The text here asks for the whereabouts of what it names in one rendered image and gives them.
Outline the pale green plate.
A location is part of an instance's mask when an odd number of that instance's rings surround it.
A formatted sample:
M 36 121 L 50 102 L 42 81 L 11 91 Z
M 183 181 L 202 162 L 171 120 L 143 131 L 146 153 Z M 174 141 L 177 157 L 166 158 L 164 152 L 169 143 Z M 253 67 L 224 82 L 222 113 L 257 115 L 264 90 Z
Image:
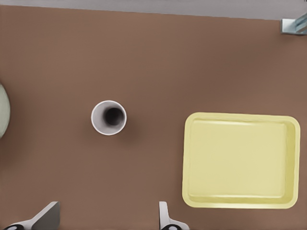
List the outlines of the pale green plate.
M 0 138 L 5 134 L 10 121 L 10 101 L 5 88 L 0 83 Z

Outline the white IKEA cup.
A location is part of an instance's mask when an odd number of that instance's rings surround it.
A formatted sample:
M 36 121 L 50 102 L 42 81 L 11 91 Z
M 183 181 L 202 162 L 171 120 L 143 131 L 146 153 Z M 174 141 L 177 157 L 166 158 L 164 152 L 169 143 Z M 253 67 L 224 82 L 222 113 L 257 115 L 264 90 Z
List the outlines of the white IKEA cup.
M 120 103 L 106 100 L 93 108 L 91 122 L 98 133 L 105 136 L 116 135 L 125 127 L 127 113 Z

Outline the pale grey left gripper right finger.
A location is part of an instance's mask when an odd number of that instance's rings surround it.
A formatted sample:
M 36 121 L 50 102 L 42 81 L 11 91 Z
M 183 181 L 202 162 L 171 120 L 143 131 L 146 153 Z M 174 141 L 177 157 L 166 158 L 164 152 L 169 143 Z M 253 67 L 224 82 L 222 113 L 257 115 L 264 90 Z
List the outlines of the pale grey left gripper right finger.
M 189 230 L 189 226 L 174 219 L 168 213 L 167 202 L 159 202 L 159 230 Z

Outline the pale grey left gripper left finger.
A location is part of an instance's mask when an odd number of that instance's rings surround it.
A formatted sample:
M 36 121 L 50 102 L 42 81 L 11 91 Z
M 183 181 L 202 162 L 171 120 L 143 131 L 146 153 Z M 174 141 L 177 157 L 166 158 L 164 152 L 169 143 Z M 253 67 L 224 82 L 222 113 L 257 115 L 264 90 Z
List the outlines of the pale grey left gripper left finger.
M 60 225 L 60 202 L 50 202 L 33 218 L 13 223 L 3 230 L 58 230 Z

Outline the pale yellow tray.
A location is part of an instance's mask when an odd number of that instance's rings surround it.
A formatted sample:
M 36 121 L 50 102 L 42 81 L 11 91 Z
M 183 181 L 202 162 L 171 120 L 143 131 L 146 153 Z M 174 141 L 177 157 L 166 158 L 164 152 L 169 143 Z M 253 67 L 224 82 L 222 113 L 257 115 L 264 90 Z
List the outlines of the pale yellow tray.
M 194 208 L 288 209 L 300 124 L 287 115 L 196 112 L 184 127 L 182 198 Z

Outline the silver frame post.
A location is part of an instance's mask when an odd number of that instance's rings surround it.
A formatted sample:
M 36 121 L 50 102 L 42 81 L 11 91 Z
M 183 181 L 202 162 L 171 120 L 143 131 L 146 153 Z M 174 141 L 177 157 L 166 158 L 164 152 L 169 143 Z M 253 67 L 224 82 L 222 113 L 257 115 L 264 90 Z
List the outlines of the silver frame post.
M 281 19 L 280 32 L 289 35 L 307 35 L 307 13 L 296 19 Z

